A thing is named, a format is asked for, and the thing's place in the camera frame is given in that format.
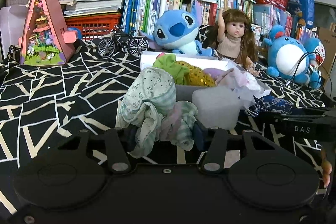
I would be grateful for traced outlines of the person right hand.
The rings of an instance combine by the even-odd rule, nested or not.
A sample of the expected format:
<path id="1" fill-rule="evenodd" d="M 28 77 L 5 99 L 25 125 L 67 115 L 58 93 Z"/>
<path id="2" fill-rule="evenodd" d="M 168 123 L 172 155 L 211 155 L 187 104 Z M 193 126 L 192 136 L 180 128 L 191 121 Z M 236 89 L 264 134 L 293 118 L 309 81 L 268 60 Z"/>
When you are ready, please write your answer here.
<path id="1" fill-rule="evenodd" d="M 327 159 L 327 154 L 325 149 L 321 149 L 321 167 L 322 167 L 322 179 L 323 179 L 323 185 L 325 188 L 330 184 L 330 174 L 333 170 L 332 164 Z"/>

